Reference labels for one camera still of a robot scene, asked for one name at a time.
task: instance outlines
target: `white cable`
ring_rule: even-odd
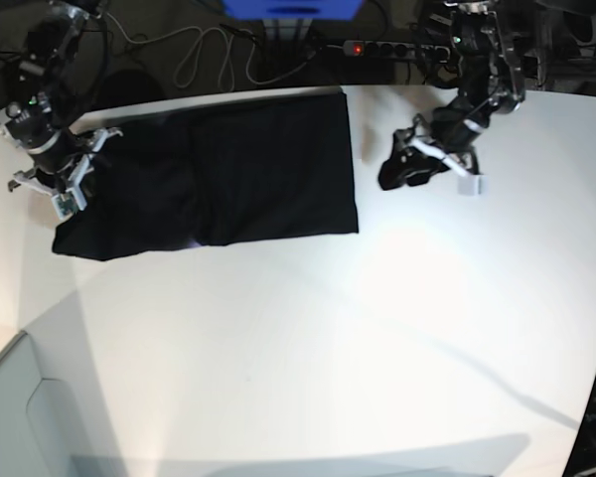
[[[205,36],[211,32],[220,33],[222,35],[223,41],[225,43],[225,57],[223,58],[223,64],[221,65],[221,70],[219,71],[219,79],[217,81],[217,86],[219,87],[219,90],[222,92],[233,92],[234,91],[234,88],[235,88],[234,67],[233,67],[233,63],[231,62],[231,47],[233,45],[234,35],[228,36],[227,33],[222,28],[219,28],[219,27],[211,27],[206,30],[203,30],[200,27],[191,26],[191,27],[181,28],[181,29],[176,30],[172,33],[168,33],[162,37],[158,37],[158,38],[155,38],[152,40],[136,41],[136,40],[130,39],[130,37],[128,36],[126,31],[121,26],[121,23],[119,22],[119,20],[117,20],[111,13],[107,13],[106,15],[117,26],[117,28],[121,32],[121,35],[123,35],[124,39],[126,40],[126,42],[128,42],[131,45],[139,45],[139,46],[151,45],[153,43],[158,43],[158,42],[162,42],[164,40],[168,40],[169,38],[175,37],[177,35],[180,35],[180,34],[186,33],[186,32],[196,32],[199,34],[199,37],[197,38],[197,40],[195,40],[195,43],[193,43],[190,50],[186,53],[186,55],[183,57],[183,59],[177,65],[177,67],[175,69],[175,72],[174,72],[174,75],[172,78],[172,82],[179,89],[185,89],[185,88],[189,87],[197,77],[197,72],[199,70],[199,58],[201,56],[201,49],[203,48],[203,40],[204,40]],[[241,31],[243,33],[248,33],[250,35],[253,35],[253,33],[249,30],[241,30]],[[312,53],[304,63],[302,63],[298,67],[294,68],[290,72],[287,72],[287,73],[280,75],[279,77],[276,77],[273,79],[259,81],[259,80],[252,78],[251,74],[249,72],[249,68],[251,66],[251,61],[252,61],[255,53],[256,53],[256,45],[252,45],[251,52],[249,53],[249,58],[247,59],[247,64],[245,65],[245,74],[247,76],[247,79],[252,84],[256,84],[256,85],[274,84],[275,82],[285,80],[286,78],[289,78],[292,75],[295,75],[296,73],[301,71],[303,68],[305,68],[307,66],[307,63],[316,55],[315,53]],[[190,59],[192,59],[192,61],[193,61],[192,72],[190,74],[190,77],[188,78],[188,80],[179,81],[179,78],[181,75],[181,70],[185,67],[186,63]],[[229,88],[224,89],[223,88],[224,74],[225,74],[225,70],[227,68],[229,68],[229,74],[230,74],[231,78],[230,78]]]

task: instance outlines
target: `black towel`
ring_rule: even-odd
[[[95,163],[88,208],[53,251],[149,250],[358,231],[346,97],[275,98],[122,126]]]

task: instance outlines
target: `blue object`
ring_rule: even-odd
[[[223,0],[226,12],[241,20],[320,18],[351,20],[364,0]]]

